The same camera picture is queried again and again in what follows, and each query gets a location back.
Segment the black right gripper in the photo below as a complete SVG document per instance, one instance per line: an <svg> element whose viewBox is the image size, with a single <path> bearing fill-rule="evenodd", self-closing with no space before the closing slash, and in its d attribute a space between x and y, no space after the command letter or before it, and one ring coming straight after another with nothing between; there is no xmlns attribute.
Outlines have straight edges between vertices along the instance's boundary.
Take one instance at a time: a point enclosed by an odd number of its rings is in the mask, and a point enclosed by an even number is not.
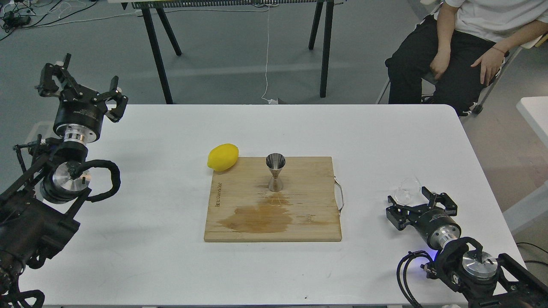
<svg viewBox="0 0 548 308"><path fill-rule="evenodd" d="M386 217L399 231L408 225L414 225L431 249L443 250L448 242L461 236L460 226L450 217L457 215L457 204L444 192L433 193L427 187L422 187L421 192L428 199L427 204L401 205L388 195ZM438 203L444 207L444 211L436 209Z"/></svg>

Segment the person's left hand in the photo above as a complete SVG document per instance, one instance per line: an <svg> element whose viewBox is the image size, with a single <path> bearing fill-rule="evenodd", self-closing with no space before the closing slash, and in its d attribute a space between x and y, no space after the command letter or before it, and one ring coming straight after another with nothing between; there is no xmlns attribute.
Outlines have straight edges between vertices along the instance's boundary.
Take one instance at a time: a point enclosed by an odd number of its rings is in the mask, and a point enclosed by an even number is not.
<svg viewBox="0 0 548 308"><path fill-rule="evenodd" d="M474 61L471 67L480 67L479 77L481 84L484 86L491 84L491 80L499 72L507 52L508 49L495 45Z"/></svg>

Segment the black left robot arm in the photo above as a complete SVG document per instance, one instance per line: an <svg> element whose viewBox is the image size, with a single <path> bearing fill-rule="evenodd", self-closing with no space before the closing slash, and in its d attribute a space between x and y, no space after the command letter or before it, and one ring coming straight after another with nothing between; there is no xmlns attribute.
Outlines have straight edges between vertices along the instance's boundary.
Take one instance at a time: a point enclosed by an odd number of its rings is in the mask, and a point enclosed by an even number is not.
<svg viewBox="0 0 548 308"><path fill-rule="evenodd" d="M104 117L118 122L128 102L118 77L105 93L79 84L68 71L71 55L41 71L40 96L59 99L55 137L15 145L22 175L1 195L0 279L3 308L41 308L40 290L22 292L25 269L39 269L80 228L75 215L85 201L102 201L121 187L111 160L86 160L87 144L100 138Z"/></svg>

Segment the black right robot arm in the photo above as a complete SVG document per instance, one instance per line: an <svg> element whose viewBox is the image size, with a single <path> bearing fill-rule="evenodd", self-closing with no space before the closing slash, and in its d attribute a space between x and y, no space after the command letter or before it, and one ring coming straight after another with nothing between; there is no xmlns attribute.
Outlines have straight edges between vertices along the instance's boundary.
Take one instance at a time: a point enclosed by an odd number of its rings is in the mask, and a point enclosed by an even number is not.
<svg viewBox="0 0 548 308"><path fill-rule="evenodd" d="M426 258L421 265L429 279L440 279L454 292L462 293L470 308L545 308L547 286L508 254L493 257L471 237L462 237L453 220L457 205L446 194L432 193L422 187L426 204L416 206L396 203L389 195L386 216L397 228L413 226L426 244L437 254L432 258L425 250L409 252L398 264L396 278L403 296L415 308L421 307L407 282L407 270L416 258Z"/></svg>

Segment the person's right hand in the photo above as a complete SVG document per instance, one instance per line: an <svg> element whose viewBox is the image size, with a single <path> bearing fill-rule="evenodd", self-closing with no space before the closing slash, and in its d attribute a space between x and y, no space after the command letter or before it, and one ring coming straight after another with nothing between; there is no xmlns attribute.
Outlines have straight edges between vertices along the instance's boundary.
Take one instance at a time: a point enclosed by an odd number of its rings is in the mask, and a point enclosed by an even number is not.
<svg viewBox="0 0 548 308"><path fill-rule="evenodd" d="M450 47L438 49L437 54L430 64L430 70L435 80L439 80L441 76L446 72L450 64L450 55Z"/></svg>

